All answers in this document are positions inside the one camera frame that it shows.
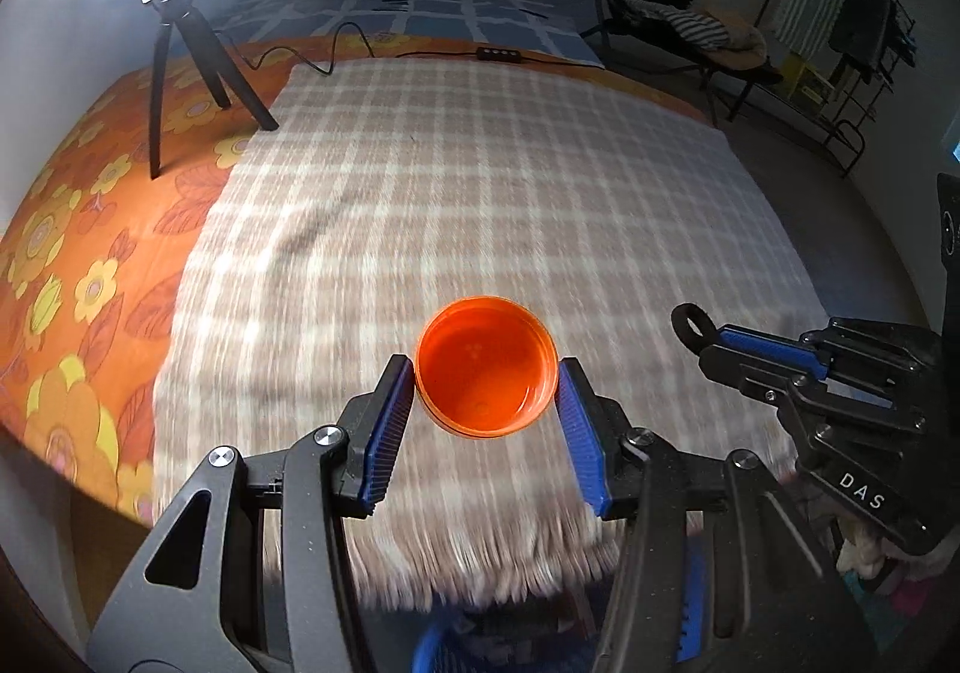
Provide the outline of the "black tripod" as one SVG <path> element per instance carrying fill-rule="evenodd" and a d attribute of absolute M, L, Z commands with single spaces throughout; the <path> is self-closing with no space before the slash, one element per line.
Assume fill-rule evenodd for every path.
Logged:
<path fill-rule="evenodd" d="M 163 135 L 163 97 L 166 85 L 167 61 L 174 36 L 181 38 L 185 52 L 199 72 L 206 91 L 220 109 L 229 109 L 233 93 L 242 106 L 251 114 L 260 129 L 274 132 L 280 127 L 274 114 L 268 111 L 249 83 L 229 56 L 210 22 L 194 4 L 194 0 L 140 0 L 145 7 L 153 8 L 160 17 L 160 28 L 153 46 L 151 77 L 148 98 L 148 173 L 154 181 L 161 174 L 161 136 Z"/>

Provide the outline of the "blue patterned quilt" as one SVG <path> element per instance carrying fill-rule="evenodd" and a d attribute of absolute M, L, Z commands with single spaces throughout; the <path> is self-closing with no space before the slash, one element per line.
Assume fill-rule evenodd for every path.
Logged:
<path fill-rule="evenodd" d="M 355 22 L 382 41 L 391 35 L 535 51 L 597 67 L 573 20 L 549 0 L 242 0 L 220 13 L 213 28 L 236 43 L 309 38 Z"/>

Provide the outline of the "orange plastic cap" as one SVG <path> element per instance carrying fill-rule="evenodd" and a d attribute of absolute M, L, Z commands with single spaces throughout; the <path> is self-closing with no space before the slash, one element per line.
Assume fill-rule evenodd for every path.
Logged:
<path fill-rule="evenodd" d="M 534 425 L 558 387 L 558 353 L 540 319 L 498 296 L 456 299 L 421 331 L 416 387 L 431 419 L 469 439 Z"/>

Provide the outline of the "black metal rack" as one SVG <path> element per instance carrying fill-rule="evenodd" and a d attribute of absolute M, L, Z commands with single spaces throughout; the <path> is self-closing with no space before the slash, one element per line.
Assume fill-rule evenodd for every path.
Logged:
<path fill-rule="evenodd" d="M 916 20 L 900 0 L 763 0 L 755 26 L 776 74 L 765 90 L 812 124 L 850 175 L 896 69 L 916 65 Z"/>

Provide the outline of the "black folding chair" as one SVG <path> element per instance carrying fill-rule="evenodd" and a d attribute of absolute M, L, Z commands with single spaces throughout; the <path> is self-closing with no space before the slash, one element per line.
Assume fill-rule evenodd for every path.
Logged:
<path fill-rule="evenodd" d="M 765 36 L 737 13 L 727 13 L 693 0 L 594 0 L 596 23 L 581 31 L 596 36 L 601 51 L 612 51 L 612 40 L 631 38 L 679 59 L 679 74 L 693 72 L 708 101 L 718 75 L 743 81 L 745 90 L 775 86 L 782 75 L 771 64 Z"/>

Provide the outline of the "plaid fringed blanket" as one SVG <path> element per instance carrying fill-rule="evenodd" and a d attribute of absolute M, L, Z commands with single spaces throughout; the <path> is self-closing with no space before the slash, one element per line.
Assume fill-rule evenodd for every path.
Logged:
<path fill-rule="evenodd" d="M 185 262 L 153 392 L 158 506 L 218 444 L 331 423 L 478 295 L 532 311 L 635 425 L 791 473 L 773 412 L 704 379 L 670 327 L 682 302 L 789 337 L 825 322 L 719 130 L 586 80 L 427 59 L 295 68 L 275 113 Z"/>

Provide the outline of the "plush toys pile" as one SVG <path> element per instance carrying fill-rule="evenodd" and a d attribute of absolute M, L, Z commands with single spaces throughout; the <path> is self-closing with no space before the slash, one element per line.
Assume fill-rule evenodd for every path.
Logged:
<path fill-rule="evenodd" d="M 911 556 L 796 476 L 784 488 L 835 563 L 884 652 L 905 631 L 958 551 L 958 527 L 923 556 Z"/>

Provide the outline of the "blue plastic trash basket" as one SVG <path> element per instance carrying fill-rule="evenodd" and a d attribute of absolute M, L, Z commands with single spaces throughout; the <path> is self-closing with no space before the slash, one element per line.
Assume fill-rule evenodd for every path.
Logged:
<path fill-rule="evenodd" d="M 412 671 L 590 671 L 604 617 L 608 582 L 581 595 L 534 600 L 482 613 L 448 613 L 423 632 Z"/>

